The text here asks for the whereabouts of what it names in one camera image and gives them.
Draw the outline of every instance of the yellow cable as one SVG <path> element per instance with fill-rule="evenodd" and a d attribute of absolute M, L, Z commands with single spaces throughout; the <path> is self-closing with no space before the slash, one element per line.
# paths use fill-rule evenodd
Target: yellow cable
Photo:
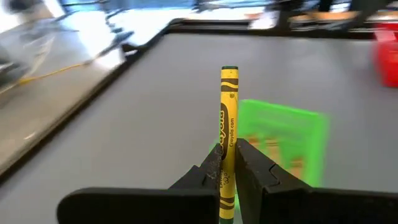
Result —
<path fill-rule="evenodd" d="M 57 70 L 57 71 L 55 71 L 55 72 L 48 73 L 48 74 L 46 74 L 46 75 L 41 75 L 41 76 L 38 76 L 38 77 L 30 77 L 30 78 L 21 78 L 21 79 L 19 80 L 18 84 L 20 84 L 20 85 L 27 84 L 27 83 L 30 83 L 30 82 L 32 82 L 32 81 L 40 80 L 40 79 L 42 79 L 42 78 L 47 78 L 47 77 L 49 77 L 49 76 L 59 74 L 59 73 L 61 73 L 61 72 L 64 72 L 64 71 L 66 71 L 66 70 L 69 70 L 69 69 L 71 69 L 71 68 L 77 68 L 77 67 L 84 66 L 84 65 L 86 65 L 86 64 L 85 64 L 85 63 L 79 63 L 79 64 L 76 64 L 76 65 L 72 65 L 72 66 L 68 66 L 68 67 L 65 67 L 65 68 L 61 68 L 60 70 Z"/>

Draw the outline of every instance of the red container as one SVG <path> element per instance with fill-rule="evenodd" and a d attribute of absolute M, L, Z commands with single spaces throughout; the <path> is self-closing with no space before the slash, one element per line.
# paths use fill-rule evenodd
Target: red container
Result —
<path fill-rule="evenodd" d="M 385 86 L 398 87 L 398 23 L 377 25 L 376 63 Z"/>

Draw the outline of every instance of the green container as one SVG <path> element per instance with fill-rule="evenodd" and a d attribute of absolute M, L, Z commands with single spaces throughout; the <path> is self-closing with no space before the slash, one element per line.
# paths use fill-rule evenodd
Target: green container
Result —
<path fill-rule="evenodd" d="M 265 139 L 277 139 L 279 165 L 289 170 L 292 161 L 300 158 L 301 179 L 313 187 L 321 186 L 327 133 L 328 120 L 320 113 L 258 100 L 239 102 L 239 138 L 255 137 L 259 140 L 257 149 L 265 155 L 268 153 Z M 239 208 L 238 197 L 235 199 L 236 208 Z"/>

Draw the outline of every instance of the crayon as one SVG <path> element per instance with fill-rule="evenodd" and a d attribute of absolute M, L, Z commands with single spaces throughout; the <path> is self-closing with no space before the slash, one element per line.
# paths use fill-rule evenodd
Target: crayon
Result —
<path fill-rule="evenodd" d="M 235 203 L 235 147 L 238 137 L 238 80 L 235 66 L 221 69 L 220 144 L 220 223 L 233 223 Z"/>

